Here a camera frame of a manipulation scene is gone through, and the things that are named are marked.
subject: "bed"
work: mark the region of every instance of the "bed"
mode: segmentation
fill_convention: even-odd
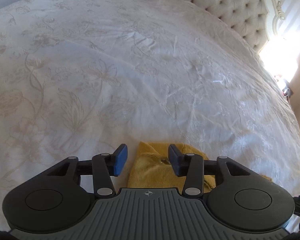
[[[184,0],[22,0],[0,9],[0,230],[13,187],[68,156],[91,159],[121,143],[129,157],[116,189],[139,142],[160,141],[212,160],[227,155],[300,194],[297,120],[263,69],[262,42],[248,41]],[[89,178],[82,186],[91,190]]]

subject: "round metal cap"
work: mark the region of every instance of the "round metal cap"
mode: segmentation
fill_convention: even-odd
[[[112,189],[108,188],[108,187],[102,187],[100,189],[97,190],[97,193],[101,196],[108,196],[112,193]]]
[[[190,196],[199,195],[201,193],[201,190],[199,190],[196,187],[189,187],[185,190],[185,192]]]

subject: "yellow cloth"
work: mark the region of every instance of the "yellow cloth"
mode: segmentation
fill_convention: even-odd
[[[144,143],[140,142],[137,157],[129,175],[130,188],[168,188],[176,187],[182,192],[186,177],[178,178],[168,160],[168,147],[170,143]],[[190,145],[176,143],[181,153],[195,153],[205,160],[208,157]],[[216,186],[214,176],[204,176],[204,192],[210,192]]]

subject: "bright light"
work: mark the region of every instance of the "bright light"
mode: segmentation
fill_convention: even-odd
[[[291,81],[298,68],[297,57],[300,52],[300,38],[297,35],[289,37],[274,37],[259,53],[265,69],[273,76],[281,76]]]

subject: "carved headboard frame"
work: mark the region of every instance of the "carved headboard frame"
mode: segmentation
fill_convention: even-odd
[[[260,52],[285,16],[278,0],[188,0],[228,24]]]

